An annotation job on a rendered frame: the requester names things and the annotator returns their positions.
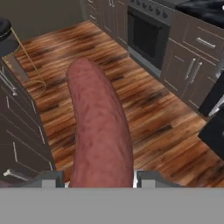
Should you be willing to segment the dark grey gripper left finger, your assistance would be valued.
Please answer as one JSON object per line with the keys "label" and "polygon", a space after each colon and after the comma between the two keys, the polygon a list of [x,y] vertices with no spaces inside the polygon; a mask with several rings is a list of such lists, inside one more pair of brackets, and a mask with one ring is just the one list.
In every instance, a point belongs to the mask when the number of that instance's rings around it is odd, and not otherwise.
{"label": "dark grey gripper left finger", "polygon": [[36,178],[18,184],[17,187],[24,188],[64,188],[64,172],[48,171],[39,174]]}

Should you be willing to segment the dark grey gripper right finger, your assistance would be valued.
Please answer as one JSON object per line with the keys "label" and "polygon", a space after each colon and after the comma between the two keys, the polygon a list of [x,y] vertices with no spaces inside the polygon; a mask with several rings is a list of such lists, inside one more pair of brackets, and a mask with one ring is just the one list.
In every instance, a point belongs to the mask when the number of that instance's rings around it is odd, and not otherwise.
{"label": "dark grey gripper right finger", "polygon": [[165,179],[158,171],[137,171],[137,188],[179,187],[179,184]]}

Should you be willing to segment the reddish brown sausage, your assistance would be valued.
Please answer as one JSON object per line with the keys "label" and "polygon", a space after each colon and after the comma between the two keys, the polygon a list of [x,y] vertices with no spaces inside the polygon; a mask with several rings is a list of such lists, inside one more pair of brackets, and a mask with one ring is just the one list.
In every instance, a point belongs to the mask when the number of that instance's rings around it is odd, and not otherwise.
{"label": "reddish brown sausage", "polygon": [[132,187],[130,129],[119,97],[90,59],[77,59],[67,71],[77,122],[71,187]]}

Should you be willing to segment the dark brown drawer cabinet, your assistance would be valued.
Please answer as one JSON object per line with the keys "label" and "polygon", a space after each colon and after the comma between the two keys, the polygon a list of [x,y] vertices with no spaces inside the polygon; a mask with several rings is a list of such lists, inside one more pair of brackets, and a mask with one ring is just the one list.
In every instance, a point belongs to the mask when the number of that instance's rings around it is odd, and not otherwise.
{"label": "dark brown drawer cabinet", "polygon": [[55,169],[36,102],[0,59],[0,186]]}

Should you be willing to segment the brown cupboard run with drawers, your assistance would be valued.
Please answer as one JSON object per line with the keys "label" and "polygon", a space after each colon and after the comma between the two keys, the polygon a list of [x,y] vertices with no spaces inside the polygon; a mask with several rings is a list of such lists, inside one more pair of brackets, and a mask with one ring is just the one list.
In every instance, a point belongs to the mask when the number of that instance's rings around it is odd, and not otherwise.
{"label": "brown cupboard run with drawers", "polygon": [[224,63],[224,28],[177,11],[171,23],[162,83],[198,111]]}

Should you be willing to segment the black and steel oven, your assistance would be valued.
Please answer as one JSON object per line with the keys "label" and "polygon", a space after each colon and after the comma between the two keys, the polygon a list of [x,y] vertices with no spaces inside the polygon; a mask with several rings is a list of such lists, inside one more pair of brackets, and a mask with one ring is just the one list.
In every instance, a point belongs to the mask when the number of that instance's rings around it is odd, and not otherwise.
{"label": "black and steel oven", "polygon": [[159,77],[175,10],[174,0],[129,0],[128,51],[146,71]]}

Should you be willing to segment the black stool with gold legs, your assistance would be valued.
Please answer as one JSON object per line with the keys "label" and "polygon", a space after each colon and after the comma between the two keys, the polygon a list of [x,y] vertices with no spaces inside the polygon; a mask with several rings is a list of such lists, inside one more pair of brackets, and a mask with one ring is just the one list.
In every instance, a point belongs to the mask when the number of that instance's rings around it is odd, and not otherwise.
{"label": "black stool with gold legs", "polygon": [[15,56],[19,49],[24,51],[25,56],[31,62],[37,74],[40,74],[18,35],[15,33],[11,21],[5,17],[0,17],[0,58],[23,81],[43,85],[43,90],[34,96],[35,99],[38,99],[46,91],[46,83],[42,78],[30,80],[29,75]]}

